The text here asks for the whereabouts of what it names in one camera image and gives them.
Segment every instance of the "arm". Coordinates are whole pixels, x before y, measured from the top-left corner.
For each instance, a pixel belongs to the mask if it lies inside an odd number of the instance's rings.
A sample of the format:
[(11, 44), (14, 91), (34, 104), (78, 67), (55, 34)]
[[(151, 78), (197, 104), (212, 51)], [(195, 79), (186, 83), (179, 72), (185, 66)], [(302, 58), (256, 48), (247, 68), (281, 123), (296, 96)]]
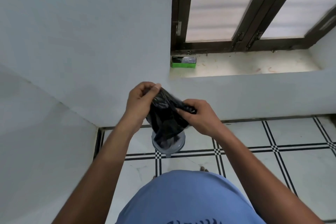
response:
[(224, 149), (247, 196), (266, 223), (323, 223), (221, 123), (206, 101), (187, 99), (185, 103), (194, 106), (197, 114), (178, 110), (179, 114)]
[[(131, 90), (125, 114), (52, 224), (105, 223), (129, 142), (140, 129), (160, 87), (142, 82)], [(146, 88), (152, 89), (143, 96)]]

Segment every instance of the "forearm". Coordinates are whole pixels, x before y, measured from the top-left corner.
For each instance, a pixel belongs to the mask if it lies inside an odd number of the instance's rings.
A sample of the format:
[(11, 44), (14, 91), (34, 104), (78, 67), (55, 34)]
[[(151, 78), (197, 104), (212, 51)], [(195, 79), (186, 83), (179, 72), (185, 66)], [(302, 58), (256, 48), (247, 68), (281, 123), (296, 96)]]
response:
[(224, 149), (247, 196), (267, 223), (323, 223), (224, 125), (215, 140)]
[(112, 131), (53, 224), (105, 223), (132, 135), (122, 125)]

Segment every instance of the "window frame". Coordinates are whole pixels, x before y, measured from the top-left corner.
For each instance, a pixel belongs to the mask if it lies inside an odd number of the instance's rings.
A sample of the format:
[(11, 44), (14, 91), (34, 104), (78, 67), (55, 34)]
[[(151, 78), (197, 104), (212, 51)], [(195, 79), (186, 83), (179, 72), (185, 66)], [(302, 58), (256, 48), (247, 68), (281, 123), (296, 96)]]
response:
[(286, 0), (251, 0), (231, 40), (187, 42), (191, 0), (172, 0), (171, 53), (307, 49), (336, 26), (336, 5), (304, 37), (260, 39)]

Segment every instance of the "window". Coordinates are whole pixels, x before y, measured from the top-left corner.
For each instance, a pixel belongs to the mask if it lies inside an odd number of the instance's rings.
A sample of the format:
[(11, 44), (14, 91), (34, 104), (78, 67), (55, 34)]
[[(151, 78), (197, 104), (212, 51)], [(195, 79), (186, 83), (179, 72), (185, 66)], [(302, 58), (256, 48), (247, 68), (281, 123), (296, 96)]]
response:
[(305, 49), (336, 25), (336, 0), (172, 0), (171, 51)]

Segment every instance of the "black plastic bag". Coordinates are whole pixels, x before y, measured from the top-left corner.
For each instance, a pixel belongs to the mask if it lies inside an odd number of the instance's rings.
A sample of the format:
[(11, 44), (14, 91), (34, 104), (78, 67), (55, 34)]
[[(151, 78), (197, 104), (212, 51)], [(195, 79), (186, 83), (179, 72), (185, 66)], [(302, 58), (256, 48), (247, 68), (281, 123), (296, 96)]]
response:
[(194, 107), (175, 98), (164, 88), (160, 89), (150, 104), (150, 110), (146, 120), (156, 134), (154, 141), (162, 149), (168, 149), (171, 145), (176, 143), (179, 139), (178, 134), (189, 126), (189, 123), (177, 113), (176, 108), (191, 114), (196, 114), (197, 112)]

